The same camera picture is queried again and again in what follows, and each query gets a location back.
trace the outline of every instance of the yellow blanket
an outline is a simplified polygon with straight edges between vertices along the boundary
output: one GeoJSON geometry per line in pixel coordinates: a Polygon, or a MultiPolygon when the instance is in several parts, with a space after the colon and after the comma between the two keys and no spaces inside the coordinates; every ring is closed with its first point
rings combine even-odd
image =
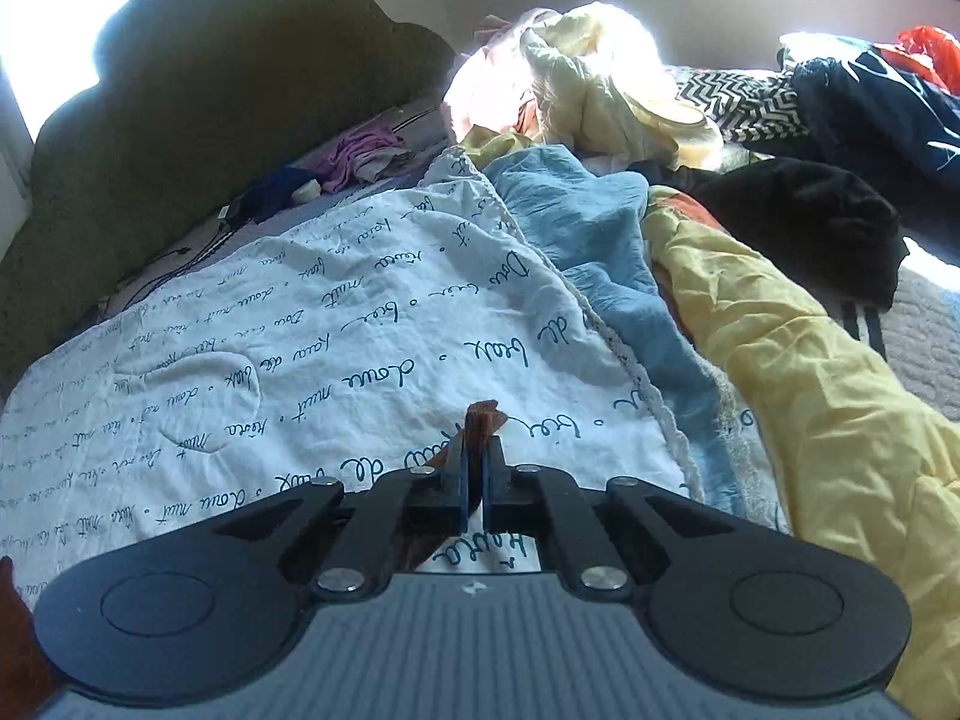
{"type": "Polygon", "coordinates": [[[960,429],[757,252],[672,208],[643,220],[697,350],[757,415],[794,533],[877,566],[913,613],[890,693],[960,717],[960,429]]]}

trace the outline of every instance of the white cloth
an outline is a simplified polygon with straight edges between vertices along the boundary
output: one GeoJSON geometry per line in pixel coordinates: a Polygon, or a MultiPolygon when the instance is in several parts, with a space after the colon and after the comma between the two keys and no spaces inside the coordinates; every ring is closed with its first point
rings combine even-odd
{"type": "Polygon", "coordinates": [[[592,2],[563,15],[532,10],[499,30],[457,71],[443,112],[457,143],[478,125],[614,165],[713,169],[720,130],[677,91],[650,32],[626,11],[592,2]]]}
{"type": "MultiPolygon", "coordinates": [[[[614,408],[664,413],[648,382],[449,149],[420,188],[247,245],[33,365],[0,419],[0,554],[32,605],[79,560],[315,474],[363,490],[422,464],[489,398],[510,464],[683,494],[651,409],[614,408]]],[[[529,570],[536,550],[469,533],[426,567],[529,570]]]]}

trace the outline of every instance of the metal rivet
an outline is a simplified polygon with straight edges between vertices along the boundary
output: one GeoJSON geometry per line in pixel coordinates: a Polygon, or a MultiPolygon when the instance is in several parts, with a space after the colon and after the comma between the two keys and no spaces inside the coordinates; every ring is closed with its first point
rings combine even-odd
{"type": "Polygon", "coordinates": [[[317,586],[331,592],[353,592],[363,586],[363,574],[352,568],[328,568],[317,577],[317,586]]]}
{"type": "Polygon", "coordinates": [[[627,579],[623,571],[612,565],[594,565],[580,575],[580,581],[594,590],[618,590],[627,584],[627,579]]]}

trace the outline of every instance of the pink cloth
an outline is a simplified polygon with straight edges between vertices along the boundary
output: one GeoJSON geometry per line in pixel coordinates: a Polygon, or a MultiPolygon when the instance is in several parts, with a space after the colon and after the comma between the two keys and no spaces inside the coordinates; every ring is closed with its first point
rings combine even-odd
{"type": "Polygon", "coordinates": [[[396,146],[398,143],[403,143],[400,137],[382,124],[357,129],[341,135],[330,151],[311,158],[303,167],[304,170],[318,173],[323,191],[339,191],[354,177],[353,161],[357,157],[376,148],[396,146]]]}

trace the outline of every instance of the green headboard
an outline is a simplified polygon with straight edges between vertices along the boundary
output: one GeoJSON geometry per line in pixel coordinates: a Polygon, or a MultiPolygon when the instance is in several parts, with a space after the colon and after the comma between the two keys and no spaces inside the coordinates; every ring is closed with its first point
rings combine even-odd
{"type": "Polygon", "coordinates": [[[37,137],[0,262],[0,394],[86,309],[251,181],[439,86],[443,38],[373,0],[130,0],[100,82],[37,137]]]}

